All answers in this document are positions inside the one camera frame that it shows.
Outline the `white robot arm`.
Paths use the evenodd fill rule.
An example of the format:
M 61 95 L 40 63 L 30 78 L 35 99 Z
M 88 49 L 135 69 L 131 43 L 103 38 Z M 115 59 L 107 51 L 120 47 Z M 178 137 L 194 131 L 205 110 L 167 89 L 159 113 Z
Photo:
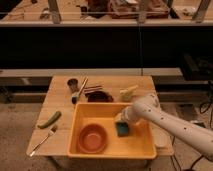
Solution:
M 166 113 L 155 94 L 140 97 L 115 116 L 116 122 L 128 124 L 136 124 L 140 119 L 163 128 L 213 162 L 213 131 Z

